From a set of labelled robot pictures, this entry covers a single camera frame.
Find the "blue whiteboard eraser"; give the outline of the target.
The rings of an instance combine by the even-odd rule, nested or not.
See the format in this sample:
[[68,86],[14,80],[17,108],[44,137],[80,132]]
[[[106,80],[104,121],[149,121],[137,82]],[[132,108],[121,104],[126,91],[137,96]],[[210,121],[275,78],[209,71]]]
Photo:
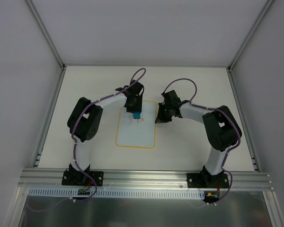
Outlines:
[[133,113],[133,118],[134,119],[140,119],[141,118],[141,112],[134,112]]

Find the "yellow framed whiteboard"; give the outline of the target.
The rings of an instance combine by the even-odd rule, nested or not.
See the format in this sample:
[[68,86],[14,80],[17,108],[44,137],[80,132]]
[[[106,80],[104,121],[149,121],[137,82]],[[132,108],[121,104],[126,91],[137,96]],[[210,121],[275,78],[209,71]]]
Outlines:
[[145,148],[155,147],[157,103],[143,101],[139,119],[128,113],[124,107],[120,109],[115,144],[118,147]]

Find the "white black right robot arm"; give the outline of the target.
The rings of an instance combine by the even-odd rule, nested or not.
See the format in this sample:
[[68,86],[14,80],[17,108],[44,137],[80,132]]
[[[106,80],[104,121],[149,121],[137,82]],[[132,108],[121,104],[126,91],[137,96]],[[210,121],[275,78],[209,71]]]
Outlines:
[[240,145],[242,131],[230,109],[222,105],[209,108],[195,105],[188,100],[180,100],[175,90],[163,92],[163,102],[159,103],[159,112],[155,123],[167,123],[172,117],[184,118],[202,123],[211,145],[210,154],[202,170],[188,173],[188,188],[222,188],[229,189],[230,174],[225,173],[223,166],[228,153]]

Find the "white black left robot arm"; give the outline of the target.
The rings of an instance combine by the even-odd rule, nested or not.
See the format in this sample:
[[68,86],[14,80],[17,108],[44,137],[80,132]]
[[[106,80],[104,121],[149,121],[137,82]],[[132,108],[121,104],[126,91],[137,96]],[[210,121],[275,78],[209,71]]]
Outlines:
[[97,101],[82,97],[75,105],[68,121],[71,138],[74,141],[73,160],[63,173],[63,185],[94,184],[91,180],[88,141],[98,132],[103,111],[111,111],[124,107],[134,118],[139,118],[142,112],[142,95],[144,85],[133,80],[130,85],[117,88],[115,93]]

